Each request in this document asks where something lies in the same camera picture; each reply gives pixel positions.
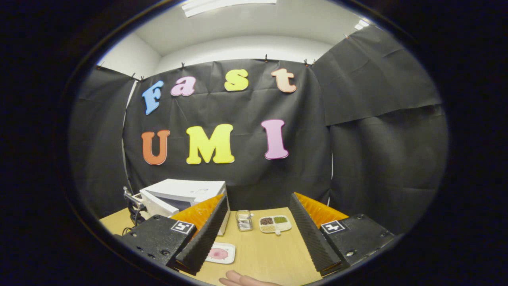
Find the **ceiling light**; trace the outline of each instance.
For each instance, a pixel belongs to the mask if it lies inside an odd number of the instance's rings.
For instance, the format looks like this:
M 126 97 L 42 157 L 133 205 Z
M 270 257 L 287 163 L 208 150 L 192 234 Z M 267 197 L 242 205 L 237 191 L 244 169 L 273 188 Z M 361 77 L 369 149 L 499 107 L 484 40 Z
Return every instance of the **ceiling light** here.
M 364 20 L 360 20 L 360 25 L 366 27 L 369 26 L 369 23 L 365 22 Z
M 218 8 L 240 4 L 275 4 L 277 0 L 194 0 L 182 6 L 187 18 Z

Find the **letter f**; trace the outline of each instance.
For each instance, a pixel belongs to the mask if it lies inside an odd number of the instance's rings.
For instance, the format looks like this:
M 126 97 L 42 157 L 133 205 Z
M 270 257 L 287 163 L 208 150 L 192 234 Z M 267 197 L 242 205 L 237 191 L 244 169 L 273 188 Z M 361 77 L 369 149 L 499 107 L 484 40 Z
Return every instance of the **letter f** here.
M 159 88 L 162 87 L 163 85 L 164 82 L 162 80 L 159 80 L 149 89 L 143 92 L 143 94 L 141 95 L 142 97 L 145 98 L 146 115 L 149 115 L 152 111 L 154 111 L 158 107 L 158 102 L 155 100 L 161 98 L 161 90 Z

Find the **wooden table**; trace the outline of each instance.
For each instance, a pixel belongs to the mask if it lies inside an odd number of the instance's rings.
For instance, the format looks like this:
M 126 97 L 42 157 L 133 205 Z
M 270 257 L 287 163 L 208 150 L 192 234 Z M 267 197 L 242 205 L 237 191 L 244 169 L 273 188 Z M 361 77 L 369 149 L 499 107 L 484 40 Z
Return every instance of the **wooden table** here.
M 288 208 L 251 212 L 254 214 L 252 231 L 239 231 L 235 219 L 236 212 L 231 211 L 226 233 L 215 239 L 216 242 L 236 246 L 233 263 L 218 264 L 205 261 L 196 276 L 181 273 L 218 286 L 224 286 L 218 279 L 225 277 L 228 270 L 283 286 L 303 285 L 321 279 Z M 280 236 L 275 233 L 262 233 L 259 230 L 259 218 L 273 215 L 287 216 L 292 228 L 281 232 Z M 105 217 L 101 222 L 112 233 L 120 235 L 125 227 L 133 226 L 127 209 Z

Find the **pink food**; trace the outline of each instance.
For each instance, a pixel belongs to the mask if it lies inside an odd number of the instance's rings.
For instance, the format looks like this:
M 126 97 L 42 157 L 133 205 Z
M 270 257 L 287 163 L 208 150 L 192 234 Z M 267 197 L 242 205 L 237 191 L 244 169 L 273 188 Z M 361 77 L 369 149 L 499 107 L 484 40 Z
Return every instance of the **pink food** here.
M 212 248 L 208 253 L 208 256 L 213 259 L 224 259 L 228 257 L 228 252 L 221 248 Z

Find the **finger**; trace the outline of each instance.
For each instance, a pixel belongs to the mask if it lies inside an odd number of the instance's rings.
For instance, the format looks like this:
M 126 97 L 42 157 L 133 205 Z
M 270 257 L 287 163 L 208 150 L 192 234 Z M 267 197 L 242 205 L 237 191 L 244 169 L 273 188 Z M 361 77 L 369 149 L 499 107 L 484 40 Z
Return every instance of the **finger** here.
M 240 284 L 235 283 L 235 282 L 228 280 L 226 278 L 219 278 L 219 282 L 226 285 L 226 286 L 241 286 Z
M 279 284 L 259 281 L 257 279 L 245 275 L 240 277 L 240 284 L 242 286 L 280 286 Z
M 238 273 L 238 272 L 236 272 L 234 270 L 227 271 L 226 272 L 226 277 L 229 280 L 231 280 L 231 281 L 233 281 L 233 282 L 235 282 L 237 284 L 241 284 L 240 283 L 240 277 L 242 277 L 242 275 L 240 275 L 240 273 Z

